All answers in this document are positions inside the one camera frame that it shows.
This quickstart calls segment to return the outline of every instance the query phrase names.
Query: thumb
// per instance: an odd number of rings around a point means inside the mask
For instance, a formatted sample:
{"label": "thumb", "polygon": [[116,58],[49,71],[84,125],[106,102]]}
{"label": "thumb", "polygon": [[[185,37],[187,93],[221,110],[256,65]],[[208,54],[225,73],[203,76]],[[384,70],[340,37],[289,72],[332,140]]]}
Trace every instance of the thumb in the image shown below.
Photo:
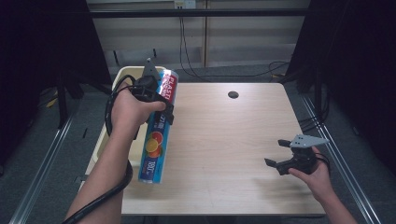
{"label": "thumb", "polygon": [[294,175],[295,177],[297,177],[297,178],[303,180],[305,183],[306,183],[306,181],[308,180],[308,177],[309,177],[309,176],[308,176],[307,174],[305,174],[304,172],[301,172],[301,171],[296,170],[296,169],[294,169],[294,168],[289,168],[289,173],[290,173],[291,175]]}
{"label": "thumb", "polygon": [[166,104],[161,101],[147,103],[149,111],[163,111],[166,108]]}

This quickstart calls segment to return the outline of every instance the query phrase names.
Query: can label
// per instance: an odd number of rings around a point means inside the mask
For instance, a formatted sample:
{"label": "can label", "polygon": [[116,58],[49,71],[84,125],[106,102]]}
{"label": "can label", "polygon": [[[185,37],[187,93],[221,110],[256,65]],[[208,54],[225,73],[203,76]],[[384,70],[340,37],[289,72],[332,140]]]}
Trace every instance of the can label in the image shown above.
{"label": "can label", "polygon": [[[172,70],[165,69],[160,72],[160,77],[162,79],[159,81],[157,92],[174,104],[178,75]],[[142,161],[140,162],[139,181],[161,183],[169,129],[170,125],[164,115],[161,115],[159,122],[155,121],[154,113],[150,115],[143,145]]]}

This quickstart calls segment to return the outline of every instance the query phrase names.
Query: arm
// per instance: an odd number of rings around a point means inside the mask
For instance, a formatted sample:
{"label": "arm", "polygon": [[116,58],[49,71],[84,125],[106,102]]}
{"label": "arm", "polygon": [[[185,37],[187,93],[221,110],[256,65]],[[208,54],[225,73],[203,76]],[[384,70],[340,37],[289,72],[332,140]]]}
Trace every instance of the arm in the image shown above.
{"label": "arm", "polygon": [[[90,176],[72,202],[66,218],[118,185],[125,175],[129,149],[139,126],[153,111],[162,111],[161,102],[144,103],[126,90],[121,91],[112,109],[113,132]],[[81,220],[81,223],[120,223],[122,192]]]}
{"label": "arm", "polygon": [[[320,153],[316,147],[312,147],[315,153]],[[314,173],[307,175],[296,169],[290,168],[289,173],[303,180],[311,189],[315,199],[320,202],[332,224],[357,223],[335,194],[329,178],[329,170],[326,164],[318,161],[318,167]]]}

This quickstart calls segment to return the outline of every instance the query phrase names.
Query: wall outlet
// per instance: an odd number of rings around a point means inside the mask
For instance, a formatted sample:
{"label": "wall outlet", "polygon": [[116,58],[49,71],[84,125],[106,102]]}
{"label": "wall outlet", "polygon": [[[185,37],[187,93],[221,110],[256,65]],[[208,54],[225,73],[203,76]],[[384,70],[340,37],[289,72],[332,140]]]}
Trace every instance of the wall outlet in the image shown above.
{"label": "wall outlet", "polygon": [[184,9],[184,0],[175,0],[175,9]]}
{"label": "wall outlet", "polygon": [[196,1],[195,0],[185,0],[184,8],[186,9],[196,9]]}

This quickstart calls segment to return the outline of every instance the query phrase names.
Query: fruit image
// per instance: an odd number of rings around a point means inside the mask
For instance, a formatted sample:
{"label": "fruit image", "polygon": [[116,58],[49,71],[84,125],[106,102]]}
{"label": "fruit image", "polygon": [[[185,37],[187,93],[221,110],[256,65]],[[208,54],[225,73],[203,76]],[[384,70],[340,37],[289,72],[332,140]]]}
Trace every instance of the fruit image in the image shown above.
{"label": "fruit image", "polygon": [[152,132],[151,138],[157,140],[158,145],[160,145],[163,142],[163,135],[159,132]]}
{"label": "fruit image", "polygon": [[151,158],[157,158],[161,156],[161,152],[163,151],[163,148],[161,146],[157,147],[157,150],[153,151],[153,152],[149,152],[148,156]]}
{"label": "fruit image", "polygon": [[150,138],[146,143],[146,151],[153,152],[158,148],[158,142],[154,138]]}

